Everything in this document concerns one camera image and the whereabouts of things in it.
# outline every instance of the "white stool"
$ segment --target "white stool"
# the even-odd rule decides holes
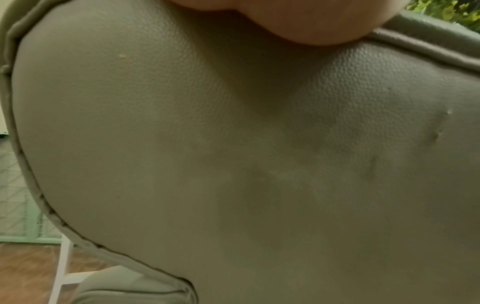
[[[64,235],[61,236],[60,257],[56,269],[55,281],[51,289],[48,304],[57,304],[63,285],[79,284],[95,271],[69,273],[70,257],[74,244]]]

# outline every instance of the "foliage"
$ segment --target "foliage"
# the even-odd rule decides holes
[[[480,9],[472,10],[472,5],[475,4],[459,5],[458,0],[412,0],[407,10],[460,24],[480,33]]]

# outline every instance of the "armrest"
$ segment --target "armrest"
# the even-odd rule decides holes
[[[171,304],[186,302],[183,291],[122,266],[94,273],[78,287],[71,304]]]

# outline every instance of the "brown floor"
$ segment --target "brown floor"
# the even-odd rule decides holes
[[[60,246],[0,243],[0,303],[46,304],[50,296]],[[70,272],[110,267],[74,248]],[[58,304],[67,304],[76,286],[64,286]]]

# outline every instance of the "beige leather surface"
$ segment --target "beige leather surface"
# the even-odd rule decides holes
[[[71,304],[182,304],[186,295],[164,282],[122,266],[98,271],[83,281]]]
[[[81,246],[191,302],[480,300],[478,35],[407,14],[311,48],[158,0],[41,9],[3,107]]]

